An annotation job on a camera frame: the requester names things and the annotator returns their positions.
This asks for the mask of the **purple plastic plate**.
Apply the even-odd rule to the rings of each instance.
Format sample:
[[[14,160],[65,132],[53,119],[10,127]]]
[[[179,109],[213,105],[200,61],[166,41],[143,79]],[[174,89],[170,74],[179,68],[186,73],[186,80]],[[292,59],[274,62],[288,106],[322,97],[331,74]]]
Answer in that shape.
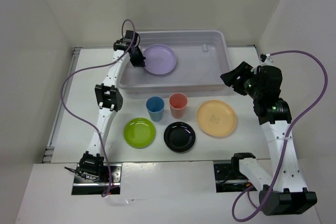
[[[145,70],[155,75],[170,73],[176,66],[177,58],[174,51],[163,44],[154,44],[147,47],[145,57]]]

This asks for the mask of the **orange plastic plate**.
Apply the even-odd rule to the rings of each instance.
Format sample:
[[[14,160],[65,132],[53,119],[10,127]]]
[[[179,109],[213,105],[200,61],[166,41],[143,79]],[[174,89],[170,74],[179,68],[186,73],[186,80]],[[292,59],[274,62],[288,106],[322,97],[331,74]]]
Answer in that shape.
[[[230,135],[237,125],[237,115],[233,108],[220,100],[202,103],[197,110],[196,120],[203,132],[214,137]]]

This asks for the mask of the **blue plastic cup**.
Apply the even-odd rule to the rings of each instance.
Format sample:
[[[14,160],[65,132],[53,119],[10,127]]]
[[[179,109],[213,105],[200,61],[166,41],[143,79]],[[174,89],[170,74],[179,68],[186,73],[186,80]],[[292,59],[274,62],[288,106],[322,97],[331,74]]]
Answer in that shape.
[[[164,100],[161,97],[150,97],[146,102],[146,109],[152,121],[159,122],[163,118]]]

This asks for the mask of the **red plastic cup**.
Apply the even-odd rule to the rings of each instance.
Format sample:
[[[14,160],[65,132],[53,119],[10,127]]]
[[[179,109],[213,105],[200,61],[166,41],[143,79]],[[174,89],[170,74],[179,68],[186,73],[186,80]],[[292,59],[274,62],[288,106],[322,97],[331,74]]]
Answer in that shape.
[[[187,106],[187,97],[182,93],[174,93],[169,98],[169,105],[171,109],[172,117],[179,119],[181,118]]]

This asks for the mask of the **green plastic plate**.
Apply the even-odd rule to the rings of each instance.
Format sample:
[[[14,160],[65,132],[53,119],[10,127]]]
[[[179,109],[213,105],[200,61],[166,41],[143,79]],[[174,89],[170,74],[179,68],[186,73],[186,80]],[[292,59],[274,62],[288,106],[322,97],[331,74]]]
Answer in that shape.
[[[153,143],[156,128],[146,118],[134,118],[125,125],[123,136],[126,143],[131,147],[146,148]]]

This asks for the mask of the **black plastic plate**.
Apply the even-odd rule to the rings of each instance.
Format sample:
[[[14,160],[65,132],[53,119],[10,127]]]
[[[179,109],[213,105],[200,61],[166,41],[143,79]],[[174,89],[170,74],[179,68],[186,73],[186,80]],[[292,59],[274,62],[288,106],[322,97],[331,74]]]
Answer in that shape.
[[[174,122],[168,125],[163,134],[164,143],[173,152],[189,152],[195,142],[194,129],[185,122]]]

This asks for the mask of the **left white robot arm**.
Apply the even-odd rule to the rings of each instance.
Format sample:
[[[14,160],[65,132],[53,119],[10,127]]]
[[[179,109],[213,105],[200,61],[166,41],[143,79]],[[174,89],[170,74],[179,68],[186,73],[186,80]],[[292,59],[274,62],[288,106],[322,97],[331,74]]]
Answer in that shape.
[[[143,56],[138,40],[138,33],[128,30],[123,38],[113,45],[113,62],[101,84],[95,86],[96,101],[99,108],[95,133],[92,136],[88,149],[83,154],[78,172],[86,175],[93,182],[107,177],[103,155],[110,126],[117,112],[123,105],[123,97],[119,91],[120,80],[128,62],[134,67],[144,67]]]

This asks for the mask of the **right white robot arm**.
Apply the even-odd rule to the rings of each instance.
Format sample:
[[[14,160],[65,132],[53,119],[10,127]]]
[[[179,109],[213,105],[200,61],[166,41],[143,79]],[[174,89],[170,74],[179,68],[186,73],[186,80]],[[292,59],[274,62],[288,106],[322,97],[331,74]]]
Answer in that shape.
[[[253,99],[254,113],[264,132],[269,148],[273,175],[269,175],[251,153],[235,153],[230,172],[235,178],[244,176],[259,192],[261,211],[266,216],[299,215],[317,203],[300,172],[293,145],[289,105],[280,98],[282,72],[262,64],[256,68],[242,62],[234,70],[221,75],[228,87]]]

